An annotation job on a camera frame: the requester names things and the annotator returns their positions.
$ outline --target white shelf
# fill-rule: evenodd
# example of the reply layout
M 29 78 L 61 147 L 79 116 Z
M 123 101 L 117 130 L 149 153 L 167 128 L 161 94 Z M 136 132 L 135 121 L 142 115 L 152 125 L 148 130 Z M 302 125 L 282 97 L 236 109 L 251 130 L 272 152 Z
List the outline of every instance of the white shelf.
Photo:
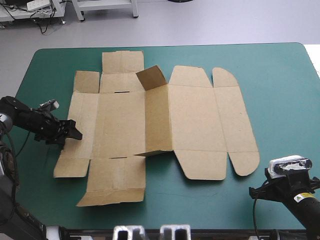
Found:
M 53 6 L 55 6 L 55 2 L 58 3 L 58 0 L 52 1 Z M 60 7 L 56 8 L 56 12 L 54 14 L 54 17 L 63 17 L 65 15 L 65 9 L 66 9 L 66 2 L 58 3 Z M 27 6 L 20 6 L 22 9 L 27 9 Z M 15 10 L 10 11 L 8 9 L 9 13 L 15 18 L 15 19 L 28 19 L 33 14 L 32 12 L 22 11 L 22 10 Z M 31 18 L 49 18 L 49 15 L 44 14 L 34 14 Z M 3 6 L 0 6 L 0 22 L 7 22 L 12 21 L 12 17 L 8 14 L 8 12 L 5 10 Z
M 72 0 L 75 13 L 80 21 L 84 21 L 84 11 L 104 9 L 132 8 L 134 17 L 138 17 L 137 0 Z
M 132 7 L 130 0 L 86 0 L 79 1 L 78 6 L 81 11 L 125 9 Z

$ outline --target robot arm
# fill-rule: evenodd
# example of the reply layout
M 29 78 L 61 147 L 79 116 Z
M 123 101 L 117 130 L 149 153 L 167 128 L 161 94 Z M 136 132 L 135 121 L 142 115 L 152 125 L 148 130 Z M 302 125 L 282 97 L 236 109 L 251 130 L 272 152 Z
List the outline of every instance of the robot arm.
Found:
M 51 114 L 58 107 L 58 102 L 51 100 L 32 109 L 12 96 L 3 97 L 0 99 L 0 121 L 6 129 L 2 132 L 9 132 L 15 125 L 35 133 L 34 139 L 44 140 L 46 144 L 64 145 L 66 138 L 81 140 L 82 134 L 76 129 L 74 120 L 58 120 Z
M 256 189 L 250 187 L 249 194 L 253 199 L 283 203 L 306 228 L 308 240 L 318 240 L 320 201 L 313 193 L 320 188 L 320 180 L 309 178 L 311 167 L 311 160 L 299 155 L 271 160 L 265 169 L 267 183 Z
M 56 226 L 48 231 L 44 224 L 16 202 L 19 185 L 16 156 L 2 142 L 13 125 L 35 133 L 34 139 L 44 140 L 46 144 L 64 145 L 66 138 L 81 140 L 82 134 L 76 129 L 74 120 L 58 120 L 51 114 L 58 107 L 56 100 L 32 109 L 11 96 L 0 99 L 0 233 L 14 240 L 70 239 L 65 228 Z

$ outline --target green tabletop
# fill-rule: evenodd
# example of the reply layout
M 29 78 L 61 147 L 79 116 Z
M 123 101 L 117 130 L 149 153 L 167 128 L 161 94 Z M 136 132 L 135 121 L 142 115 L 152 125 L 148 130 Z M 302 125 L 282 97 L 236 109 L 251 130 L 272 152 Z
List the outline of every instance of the green tabletop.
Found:
M 167 79 L 175 65 L 202 67 L 210 79 L 213 67 L 233 73 L 256 137 L 260 165 L 253 174 L 240 177 L 228 161 L 225 180 L 189 180 L 175 155 L 166 153 L 146 160 L 143 202 L 76 207 L 87 178 L 54 179 L 60 147 L 36 142 L 32 134 L 18 157 L 17 201 L 46 225 L 154 229 L 190 224 L 194 229 L 252 229 L 253 200 L 248 188 L 262 184 L 270 160 L 295 154 L 311 158 L 310 176 L 320 177 L 320 81 L 299 43 L 41 49 L 34 54 L 16 97 L 30 107 L 57 99 L 60 108 L 53 113 L 66 119 L 75 71 L 101 72 L 102 52 L 118 50 L 142 50 L 145 67 L 159 65 Z M 25 130 L 14 127 L 16 149 L 26 136 Z M 257 224 L 260 229 L 302 228 L 281 203 L 263 200 L 257 203 Z

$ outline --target cardboard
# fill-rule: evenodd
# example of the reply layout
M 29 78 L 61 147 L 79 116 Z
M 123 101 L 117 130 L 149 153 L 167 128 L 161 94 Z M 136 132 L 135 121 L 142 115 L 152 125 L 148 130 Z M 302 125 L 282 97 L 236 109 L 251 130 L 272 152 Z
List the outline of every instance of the cardboard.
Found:
M 236 78 L 215 68 L 214 87 L 200 67 L 175 66 L 169 82 L 158 66 L 136 74 L 146 90 L 146 151 L 174 151 L 189 179 L 223 180 L 227 153 L 240 176 L 252 173 L 259 152 Z
M 212 70 L 214 92 L 225 143 L 235 172 L 251 174 L 259 165 L 260 155 L 246 105 L 237 79 L 227 70 Z
M 136 75 L 146 90 L 146 151 L 138 156 L 174 151 L 187 178 L 224 179 L 227 148 L 205 71 L 175 66 L 168 84 L 158 66 Z
M 76 121 L 82 140 L 67 138 L 54 168 L 55 178 L 75 178 L 87 175 L 91 159 L 99 94 L 99 72 L 77 71 L 74 77 L 68 119 Z
M 78 207 L 140 202 L 145 157 L 173 151 L 185 176 L 223 180 L 227 153 L 238 175 L 252 173 L 259 151 L 236 78 L 175 66 L 167 83 L 158 66 L 144 70 L 141 51 L 102 54 L 102 76 L 77 71 L 69 109 L 83 133 L 67 139 L 54 177 L 84 177 Z
M 102 54 L 99 73 L 77 71 L 69 118 L 83 133 L 67 139 L 54 177 L 84 177 L 86 193 L 78 207 L 140 202 L 146 188 L 145 90 L 135 71 L 144 69 L 141 51 Z
M 90 163 L 86 193 L 78 207 L 141 202 L 146 188 L 145 158 L 100 158 Z

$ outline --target wire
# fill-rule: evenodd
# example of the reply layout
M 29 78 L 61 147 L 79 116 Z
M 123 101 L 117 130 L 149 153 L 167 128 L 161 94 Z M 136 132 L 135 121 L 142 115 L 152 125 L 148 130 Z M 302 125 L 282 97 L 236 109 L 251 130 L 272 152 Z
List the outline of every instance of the wire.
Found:
M 7 127 L 6 125 L 0 121 L 0 124 L 2 125 L 2 129 L 4 134 L 7 136 L 7 138 L 9 139 L 10 145 L 11 145 L 11 152 L 12 152 L 12 158 L 13 158 L 13 164 L 14 164 L 14 185 L 12 188 L 12 197 L 13 199 L 15 199 L 16 196 L 16 186 L 19 185 L 19 177 L 18 177 L 18 164 L 17 164 L 17 159 L 16 159 L 16 151 L 15 151 L 15 145 L 14 145 L 14 141 L 12 140 L 9 132 L 7 131 Z
M 268 182 L 268 180 L 265 180 L 261 187 L 260 190 L 258 191 L 258 193 L 256 194 L 255 198 L 254 198 L 254 202 L 253 202 L 253 208 L 252 208 L 252 216 L 253 216 L 253 225 L 254 225 L 254 231 L 256 234 L 256 237 L 258 238 L 258 240 L 261 240 L 260 236 L 259 236 L 259 232 L 258 232 L 258 228 L 257 228 L 257 221 L 256 221 L 256 205 L 257 205 L 257 200 L 258 197 L 261 193 L 261 191 L 264 189 L 265 184 Z
M 19 156 L 19 154 L 22 152 L 22 150 L 24 149 L 27 141 L 28 141 L 28 138 L 30 136 L 30 131 L 28 132 L 28 135 L 26 136 L 25 140 L 24 140 L 24 143 L 22 144 L 22 147 L 20 148 L 20 150 L 18 151 L 18 153 L 15 155 L 15 157 L 17 158 Z
M 38 27 L 40 28 L 40 31 L 41 31 L 41 34 L 42 34 L 42 35 L 47 32 L 48 26 L 49 26 L 49 24 L 51 23 L 52 18 L 55 16 L 55 13 L 56 13 L 56 8 L 54 8 L 53 14 L 50 15 L 49 20 L 48 20 L 47 23 L 46 23 L 46 27 L 45 27 L 45 30 L 44 30 L 44 31 L 42 30 L 41 25 L 40 25 L 39 23 L 36 23 L 36 24 L 38 25 Z
M 14 16 L 12 16 L 11 15 L 11 13 L 8 11 L 8 7 L 7 6 L 5 6 L 3 3 L 0 3 L 0 5 L 6 10 L 6 12 L 10 15 L 10 17 L 12 18 L 12 20 L 16 20 L 15 18 L 14 18 Z

